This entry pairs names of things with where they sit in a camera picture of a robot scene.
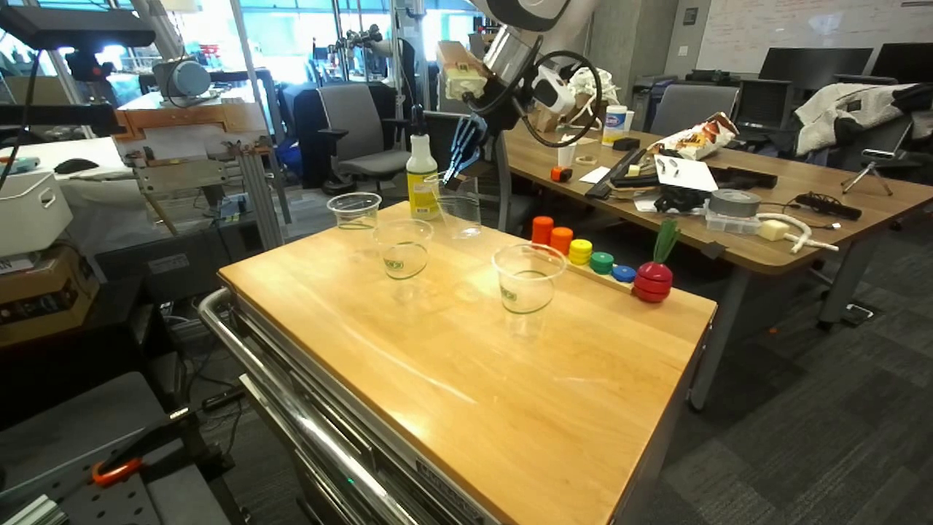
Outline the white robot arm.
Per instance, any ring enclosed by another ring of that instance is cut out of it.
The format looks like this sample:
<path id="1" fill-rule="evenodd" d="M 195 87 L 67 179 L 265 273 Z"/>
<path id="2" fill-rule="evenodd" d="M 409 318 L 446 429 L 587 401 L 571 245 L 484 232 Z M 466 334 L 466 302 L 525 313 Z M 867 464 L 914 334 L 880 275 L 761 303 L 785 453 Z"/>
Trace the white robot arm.
<path id="1" fill-rule="evenodd" d="M 471 0 L 492 25 L 497 36 L 482 55 L 463 45 L 439 46 L 440 86 L 450 102 L 463 102 L 443 185 L 460 175 L 487 138 L 522 122 L 552 150 L 574 147 L 592 122 L 557 138 L 554 122 L 603 96 L 600 71 L 574 51 L 574 39 L 600 0 Z"/>

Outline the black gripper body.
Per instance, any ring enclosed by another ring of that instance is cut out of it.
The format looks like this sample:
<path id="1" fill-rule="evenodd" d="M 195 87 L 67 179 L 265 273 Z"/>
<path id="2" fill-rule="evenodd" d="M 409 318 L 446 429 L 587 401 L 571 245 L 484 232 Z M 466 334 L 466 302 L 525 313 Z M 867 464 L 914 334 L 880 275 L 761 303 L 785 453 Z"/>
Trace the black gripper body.
<path id="1" fill-rule="evenodd" d="M 527 95 L 522 87 L 487 86 L 482 95 L 460 95 L 460 102 L 466 102 L 492 135 L 503 135 L 525 116 Z"/>

